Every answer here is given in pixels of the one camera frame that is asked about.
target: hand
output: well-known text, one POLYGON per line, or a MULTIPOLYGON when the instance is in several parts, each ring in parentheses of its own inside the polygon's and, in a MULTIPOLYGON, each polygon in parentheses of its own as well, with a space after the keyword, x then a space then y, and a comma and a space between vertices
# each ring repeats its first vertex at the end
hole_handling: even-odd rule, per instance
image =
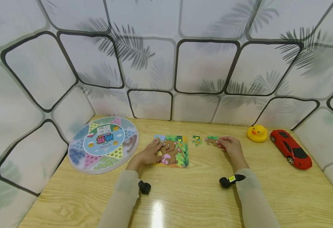
POLYGON ((158 156, 157 153, 161 146, 162 141, 159 137, 157 139, 153 139, 153 141, 150 142, 150 144, 147 145, 143 151, 131 158, 128 162, 126 170, 138 171, 142 164, 151 164, 160 161, 162 157, 158 156))
POLYGON ((150 142, 143 151, 136 154, 135 156, 138 156, 143 164, 151 164, 161 161, 161 156, 158 156, 157 153, 162 145, 163 142, 158 137, 157 139, 154 139, 152 142, 150 142))
POLYGON ((227 152, 229 156, 243 155, 240 141, 231 136, 222 136, 217 140, 217 147, 227 152))
POLYGON ((235 172, 242 168, 249 168, 248 163, 244 158, 240 141, 236 138, 231 136, 219 137, 217 140, 217 147, 220 148, 221 151, 227 152, 230 156, 235 172))

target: wooden table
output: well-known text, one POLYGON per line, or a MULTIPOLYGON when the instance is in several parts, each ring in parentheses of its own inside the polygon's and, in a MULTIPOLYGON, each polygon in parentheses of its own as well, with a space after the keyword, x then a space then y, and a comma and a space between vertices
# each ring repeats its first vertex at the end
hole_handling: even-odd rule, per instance
MULTIPOLYGON (((333 227, 333 187, 318 166, 313 163, 307 171, 296 170, 269 140, 250 141, 247 127, 130 120, 140 134, 136 153, 155 134, 188 136, 190 166, 145 167, 140 177, 152 185, 152 190, 149 195, 140 195, 129 227, 242 227, 236 188, 222 189, 219 185, 219 178, 233 174, 229 161, 216 147, 195 147, 192 135, 232 135, 241 141, 245 158, 258 175, 282 227, 333 227)), ((126 165, 109 173, 86 175, 74 170, 65 158, 19 227, 97 227, 126 165)))

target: beige sleeve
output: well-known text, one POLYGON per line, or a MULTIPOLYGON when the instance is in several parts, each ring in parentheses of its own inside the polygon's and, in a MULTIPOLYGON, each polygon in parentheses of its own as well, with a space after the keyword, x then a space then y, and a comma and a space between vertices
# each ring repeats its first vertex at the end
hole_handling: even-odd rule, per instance
POLYGON ((133 170, 121 172, 113 194, 100 218, 98 228, 127 228, 132 209, 139 197, 138 173, 133 170))
POLYGON ((271 207, 263 195, 258 177, 250 168, 242 168, 235 174, 246 176, 236 182, 237 192, 243 208, 245 228, 280 227, 271 207))

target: black strap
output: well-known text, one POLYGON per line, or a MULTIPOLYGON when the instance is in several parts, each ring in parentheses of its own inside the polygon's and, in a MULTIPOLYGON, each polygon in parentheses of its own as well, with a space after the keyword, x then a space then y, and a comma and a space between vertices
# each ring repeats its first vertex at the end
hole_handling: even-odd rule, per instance
POLYGON ((228 188, 231 185, 234 185, 237 181, 242 181, 245 178, 246 178, 246 176, 241 175, 241 174, 232 175, 231 177, 229 177, 229 179, 226 177, 222 177, 222 178, 220 178, 220 184, 222 187, 228 188))

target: cartoon bear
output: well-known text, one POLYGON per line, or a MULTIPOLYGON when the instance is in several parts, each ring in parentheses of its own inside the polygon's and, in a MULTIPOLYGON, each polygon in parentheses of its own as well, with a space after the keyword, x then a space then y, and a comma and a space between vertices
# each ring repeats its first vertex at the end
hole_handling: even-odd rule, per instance
POLYGON ((176 155, 178 153, 182 153, 181 149, 176 149, 177 142, 166 140, 164 141, 162 147, 160 148, 162 154, 162 160, 157 161, 157 163, 163 163, 166 165, 177 164, 178 160, 176 159, 176 155))

